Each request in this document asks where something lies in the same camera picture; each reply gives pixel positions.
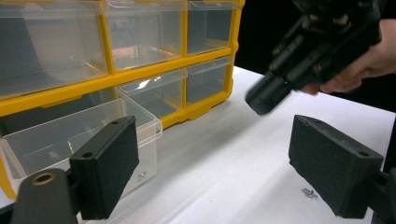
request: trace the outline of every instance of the dark background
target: dark background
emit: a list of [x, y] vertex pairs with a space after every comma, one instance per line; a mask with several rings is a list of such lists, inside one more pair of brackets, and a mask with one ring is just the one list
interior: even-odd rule
[[[396, 18], [396, 1], [388, 0], [382, 18]], [[291, 0], [247, 0], [242, 9], [239, 28], [239, 49], [235, 66], [264, 74], [273, 57], [271, 50], [280, 38], [299, 19], [301, 12]], [[353, 102], [396, 112], [396, 75], [364, 79], [353, 93], [334, 93]], [[384, 171], [396, 166], [395, 124], [389, 143], [389, 152]]]

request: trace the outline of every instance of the human hand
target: human hand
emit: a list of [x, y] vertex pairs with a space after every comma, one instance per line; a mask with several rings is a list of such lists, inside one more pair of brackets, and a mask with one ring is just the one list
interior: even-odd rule
[[396, 71], [396, 20], [381, 20], [382, 40], [362, 54], [339, 74], [322, 85], [308, 84], [300, 91], [315, 95], [318, 87], [325, 93], [348, 92], [368, 77], [381, 77]]

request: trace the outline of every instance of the white tabletop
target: white tabletop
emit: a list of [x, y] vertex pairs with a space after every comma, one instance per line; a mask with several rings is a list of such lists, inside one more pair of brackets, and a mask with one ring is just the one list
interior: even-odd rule
[[[371, 223], [335, 217], [289, 165], [294, 115], [321, 119], [386, 155], [395, 114], [326, 94], [293, 92], [259, 117], [245, 102], [261, 76], [235, 67], [233, 93], [198, 119], [163, 131], [157, 139], [158, 173], [124, 198], [113, 223]], [[0, 204], [7, 204], [4, 195]]]

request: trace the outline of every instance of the black foam block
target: black foam block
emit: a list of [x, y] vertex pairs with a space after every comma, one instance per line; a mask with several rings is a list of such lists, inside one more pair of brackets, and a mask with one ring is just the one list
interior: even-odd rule
[[380, 170], [380, 154], [321, 120], [296, 115], [289, 158], [336, 216], [364, 217], [368, 181]]
[[134, 117], [108, 123], [73, 154], [72, 176], [83, 186], [82, 218], [109, 218], [138, 163]]

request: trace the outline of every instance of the transparent plastic bin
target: transparent plastic bin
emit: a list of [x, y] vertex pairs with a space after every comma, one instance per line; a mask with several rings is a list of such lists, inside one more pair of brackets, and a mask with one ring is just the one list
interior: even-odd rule
[[117, 71], [181, 57], [183, 1], [106, 1]]
[[15, 192], [22, 180], [42, 169], [70, 167], [68, 158], [114, 119], [135, 116], [139, 164], [123, 195], [157, 172], [156, 139], [163, 133], [161, 121], [131, 99], [120, 98], [82, 110], [0, 140], [0, 152]]
[[38, 3], [0, 5], [0, 99], [107, 74], [100, 2]]
[[0, 117], [0, 137], [49, 122], [53, 119], [74, 114], [96, 105], [114, 100], [113, 89], [103, 89], [84, 94], [78, 99], [58, 105], [35, 107], [18, 113]]
[[188, 54], [227, 48], [236, 8], [233, 1], [189, 1]]
[[177, 69], [156, 77], [140, 79], [119, 86], [119, 89], [157, 118], [177, 112], [182, 107], [185, 69]]
[[215, 95], [223, 90], [227, 66], [231, 56], [194, 64], [188, 67], [187, 105]]

